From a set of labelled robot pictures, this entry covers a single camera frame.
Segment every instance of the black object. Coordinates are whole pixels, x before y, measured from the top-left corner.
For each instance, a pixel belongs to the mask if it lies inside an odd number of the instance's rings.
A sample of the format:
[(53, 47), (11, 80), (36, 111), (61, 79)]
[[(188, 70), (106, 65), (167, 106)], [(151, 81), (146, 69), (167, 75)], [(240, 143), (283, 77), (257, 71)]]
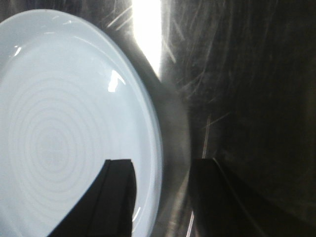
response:
[(49, 237), (130, 237), (136, 179), (130, 160), (106, 160), (98, 176)]
[(193, 160), (190, 194), (203, 237), (310, 237), (315, 227), (284, 212), (213, 159)]

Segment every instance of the scratch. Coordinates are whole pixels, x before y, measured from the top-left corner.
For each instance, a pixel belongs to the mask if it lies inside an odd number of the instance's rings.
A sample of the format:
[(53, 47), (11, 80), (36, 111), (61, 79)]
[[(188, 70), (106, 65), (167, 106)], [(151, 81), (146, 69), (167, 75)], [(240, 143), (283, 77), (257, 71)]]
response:
[(192, 80), (192, 81), (195, 81), (198, 79), (198, 83), (197, 83), (196, 87), (194, 88), (194, 90), (190, 93), (190, 95), (187, 96), (188, 98), (190, 98), (198, 90), (199, 85), (202, 82), (202, 78), (203, 78), (204, 74), (205, 74), (205, 70), (203, 70), (199, 75), (196, 76), (195, 79)]
[(120, 28), (122, 28), (124, 25), (126, 25), (132, 18), (133, 18), (133, 16), (129, 17), (126, 21), (124, 21), (122, 24), (120, 24), (115, 30), (118, 31)]
[(167, 43), (166, 43), (166, 41), (164, 39), (162, 40), (162, 44), (166, 48), (166, 50), (167, 50), (171, 60), (173, 61), (173, 63), (176, 63), (177, 60), (176, 60), (175, 56), (173, 55), (173, 53), (171, 52), (171, 49), (169, 48), (169, 46), (167, 45)]
[(192, 18), (192, 22), (191, 22), (191, 25), (190, 25), (190, 30), (192, 29), (193, 23), (195, 22), (196, 17), (198, 16), (198, 12), (199, 12), (199, 9), (201, 8), (201, 5), (202, 5), (202, 1), (199, 2), (198, 7), (197, 7), (197, 11), (194, 14), (194, 17)]
[(173, 20), (173, 23), (174, 23), (174, 27), (176, 28), (176, 32), (178, 33), (178, 35), (179, 35), (181, 41), (184, 41), (185, 38), (184, 38), (184, 35), (183, 35), (183, 33), (182, 33), (182, 31), (181, 31), (179, 25), (177, 24), (177, 22), (176, 22), (175, 20)]
[(219, 117), (218, 119), (216, 119), (216, 120), (214, 120), (214, 121), (208, 123), (205, 127), (211, 126), (212, 124), (214, 124), (214, 123), (216, 123), (216, 122), (222, 120), (223, 118), (227, 117), (227, 116), (230, 115), (230, 114), (231, 114), (231, 112), (228, 112), (228, 113), (224, 114), (223, 116)]
[(127, 9), (125, 9), (120, 15), (118, 15), (113, 21), (111, 21), (107, 28), (111, 27), (117, 20), (119, 20), (125, 13), (127, 13), (127, 11), (129, 11), (132, 8), (132, 5), (129, 6)]
[(191, 212), (191, 217), (190, 217), (190, 222), (189, 222), (189, 227), (188, 227), (188, 231), (187, 231), (186, 237), (190, 237), (190, 236), (191, 236), (193, 221), (194, 221), (194, 213), (193, 213), (193, 211), (192, 211), (192, 212)]
[(207, 150), (207, 144), (208, 144), (208, 135), (209, 135), (209, 127), (211, 126), (211, 115), (207, 117), (206, 121), (206, 132), (205, 132), (205, 138), (204, 138), (204, 146), (203, 146), (203, 153), (202, 153), (202, 159), (205, 159), (206, 157), (206, 150)]

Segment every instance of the stainless steel surface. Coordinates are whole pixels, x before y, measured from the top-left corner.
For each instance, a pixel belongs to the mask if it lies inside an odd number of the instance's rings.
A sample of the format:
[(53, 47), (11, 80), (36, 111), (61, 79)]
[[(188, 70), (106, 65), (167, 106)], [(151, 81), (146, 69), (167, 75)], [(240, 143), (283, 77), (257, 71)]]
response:
[[(80, 16), (130, 55), (139, 47), (186, 105), (193, 158), (217, 157), (316, 223), (314, 1), (0, 0), (0, 21), (34, 8)], [(157, 236), (198, 236), (185, 186)]]

